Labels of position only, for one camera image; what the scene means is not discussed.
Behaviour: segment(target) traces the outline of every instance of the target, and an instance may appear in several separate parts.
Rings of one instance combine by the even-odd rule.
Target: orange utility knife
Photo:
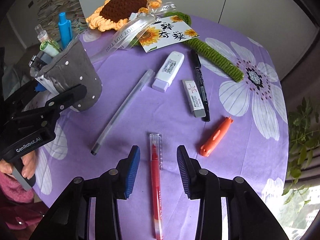
[[[217,130],[210,136],[209,140],[200,147],[200,154],[204,157],[208,157],[214,148],[218,145],[224,135],[227,133],[230,124],[233,120],[230,117],[226,117],[222,124],[219,125]]]

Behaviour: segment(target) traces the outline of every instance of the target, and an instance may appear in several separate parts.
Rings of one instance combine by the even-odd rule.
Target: purple tablecloth
[[[161,187],[166,239],[194,239],[198,218],[199,202],[189,200],[183,191],[176,160],[179,145],[185,145],[190,157],[219,177],[244,177],[264,201],[279,195],[286,173],[288,127],[280,83],[268,52],[257,42],[209,20],[192,17],[192,28],[201,40],[244,71],[244,80],[235,83],[201,59],[211,121],[205,123],[191,115],[183,89],[182,79],[194,79],[190,48],[180,43],[149,53],[141,47],[117,50],[103,65],[95,65],[103,84],[98,102],[85,112],[63,111],[56,126],[57,138],[38,150],[34,189],[48,206],[74,177],[98,177],[127,157],[132,145],[138,145],[141,161],[133,193],[128,200],[118,201],[120,223],[124,240],[153,239],[150,133],[163,136]],[[112,35],[105,32],[99,37],[88,30],[81,41],[90,56]],[[139,92],[100,152],[91,155],[99,134],[141,76],[149,68],[157,72],[172,51],[183,53],[185,60],[166,93],[150,85]],[[47,94],[39,95],[33,107],[46,100]],[[199,147],[230,115],[234,122],[226,136],[208,158],[200,156]]]

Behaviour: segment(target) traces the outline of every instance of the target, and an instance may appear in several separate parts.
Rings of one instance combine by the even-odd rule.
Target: green crochet stem
[[[186,24],[191,26],[191,18],[189,15],[181,12],[169,12],[166,13],[165,17],[170,17],[177,15],[179,16]],[[215,49],[208,46],[205,42],[201,41],[198,38],[194,38],[188,41],[183,41],[182,43],[186,44],[190,48],[194,49],[198,54],[210,60],[214,65],[222,69],[228,76],[230,76],[234,81],[240,82],[243,79],[243,72],[234,66],[230,60],[225,58]]]

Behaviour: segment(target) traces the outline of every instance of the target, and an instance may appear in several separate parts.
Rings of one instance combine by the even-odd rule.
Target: screw
[[[117,175],[118,174],[118,170],[117,169],[112,169],[109,171],[110,175]]]
[[[206,170],[206,169],[200,169],[200,170],[199,170],[199,173],[200,173],[201,175],[207,175],[207,174],[209,173],[209,171]]]
[[[241,178],[241,177],[236,177],[236,182],[238,182],[238,183],[244,183],[244,179],[243,178]]]
[[[73,183],[74,184],[79,184],[81,181],[82,181],[81,177],[76,177],[76,178],[73,179]]]

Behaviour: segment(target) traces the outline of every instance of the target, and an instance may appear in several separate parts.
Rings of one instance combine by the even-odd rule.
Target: red pen
[[[152,183],[152,201],[153,218],[155,222],[156,239],[163,239],[162,228],[162,207],[160,190],[160,169],[162,164],[162,136],[161,134],[150,134],[150,153],[151,153],[151,183]]]

